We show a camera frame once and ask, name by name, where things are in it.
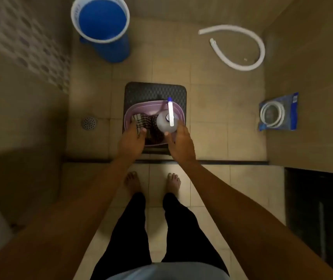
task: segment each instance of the patterned wall tile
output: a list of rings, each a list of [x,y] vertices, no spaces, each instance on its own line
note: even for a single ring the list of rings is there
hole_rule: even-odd
[[[22,0],[0,0],[0,52],[68,93],[70,53],[57,44]]]

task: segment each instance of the blue bucket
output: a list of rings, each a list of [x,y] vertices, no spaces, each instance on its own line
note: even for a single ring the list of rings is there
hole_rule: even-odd
[[[75,0],[71,18],[81,42],[94,46],[103,59],[119,63],[129,56],[130,13],[124,0]]]

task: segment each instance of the black pants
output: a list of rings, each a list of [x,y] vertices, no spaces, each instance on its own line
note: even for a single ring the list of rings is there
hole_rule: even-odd
[[[162,262],[200,262],[218,267],[228,274],[218,252],[201,231],[195,215],[172,193],[163,200],[168,224],[167,248]],[[96,264],[91,280],[113,275],[152,263],[145,224],[145,197],[136,193],[113,229],[107,250]]]

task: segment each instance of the cloth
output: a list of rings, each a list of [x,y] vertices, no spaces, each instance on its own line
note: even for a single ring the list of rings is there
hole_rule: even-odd
[[[195,215],[172,193],[165,195],[163,207],[168,234],[162,263],[173,263],[177,265],[175,269],[179,267],[177,263],[206,263],[229,275],[220,255],[200,229]],[[91,280],[107,279],[152,264],[144,228],[144,210],[145,197],[136,193],[117,221],[107,250],[96,264]]]
[[[147,114],[135,114],[131,121],[137,122],[137,132],[140,134],[142,128],[147,130],[145,145],[159,144],[164,140],[164,134],[159,130],[156,124],[157,115],[149,116]]]
[[[112,276],[108,280],[229,280],[221,269],[201,262],[161,262]]]

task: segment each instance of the hand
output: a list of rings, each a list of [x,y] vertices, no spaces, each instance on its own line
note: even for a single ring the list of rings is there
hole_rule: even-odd
[[[182,121],[178,121],[175,143],[169,132],[165,132],[164,135],[169,145],[170,154],[173,159],[178,162],[178,164],[196,161],[194,143],[190,137],[187,127]]]
[[[143,151],[146,133],[147,130],[142,128],[142,131],[138,136],[137,123],[135,121],[132,122],[129,128],[122,134],[117,156],[128,158],[132,162],[136,160]]]

